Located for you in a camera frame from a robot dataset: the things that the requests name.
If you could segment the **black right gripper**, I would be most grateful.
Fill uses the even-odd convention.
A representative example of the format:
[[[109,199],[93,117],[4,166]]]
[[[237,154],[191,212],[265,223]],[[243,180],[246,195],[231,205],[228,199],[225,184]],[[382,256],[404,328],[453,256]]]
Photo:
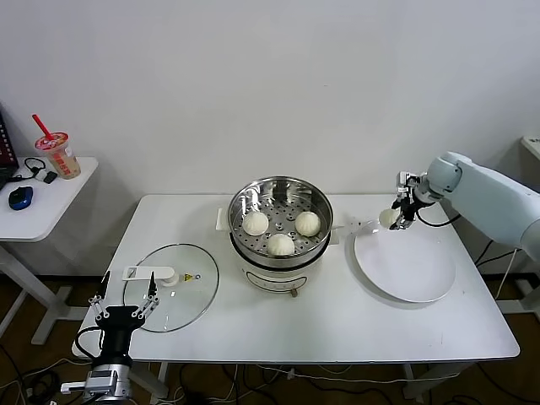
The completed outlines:
[[[391,216],[389,230],[404,230],[415,220],[416,213],[423,207],[423,202],[409,189],[404,198],[398,197],[391,205],[393,210],[400,210]]]

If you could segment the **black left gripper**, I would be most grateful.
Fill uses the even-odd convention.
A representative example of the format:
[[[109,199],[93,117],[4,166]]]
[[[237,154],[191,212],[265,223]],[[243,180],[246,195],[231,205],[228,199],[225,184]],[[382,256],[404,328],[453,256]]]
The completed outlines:
[[[94,296],[88,300],[94,312],[96,326],[104,333],[100,355],[96,361],[132,361],[129,356],[132,333],[144,325],[145,319],[159,304],[154,272],[151,272],[146,298],[139,307],[104,307],[110,275],[110,271],[105,273]]]

